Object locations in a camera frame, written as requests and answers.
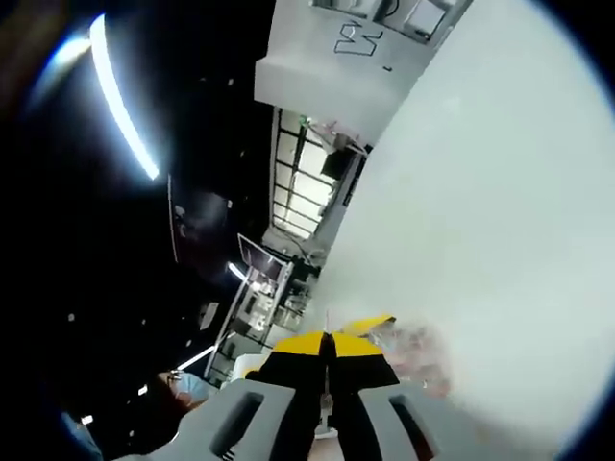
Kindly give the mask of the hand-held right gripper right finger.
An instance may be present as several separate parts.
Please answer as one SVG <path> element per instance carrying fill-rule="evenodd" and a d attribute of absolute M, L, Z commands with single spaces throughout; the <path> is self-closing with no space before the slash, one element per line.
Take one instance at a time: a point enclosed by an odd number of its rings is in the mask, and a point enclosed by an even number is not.
<path fill-rule="evenodd" d="M 331 335 L 332 415 L 346 460 L 529 460 L 469 415 L 401 382 L 378 347 Z"/>

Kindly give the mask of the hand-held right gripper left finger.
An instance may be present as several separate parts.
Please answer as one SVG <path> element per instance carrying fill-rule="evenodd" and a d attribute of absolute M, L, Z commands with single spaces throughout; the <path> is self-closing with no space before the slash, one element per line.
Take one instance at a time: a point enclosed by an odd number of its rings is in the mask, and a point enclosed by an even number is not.
<path fill-rule="evenodd" d="M 331 337 L 283 339 L 262 365 L 189 411 L 140 460 L 306 460 L 319 424 Z"/>

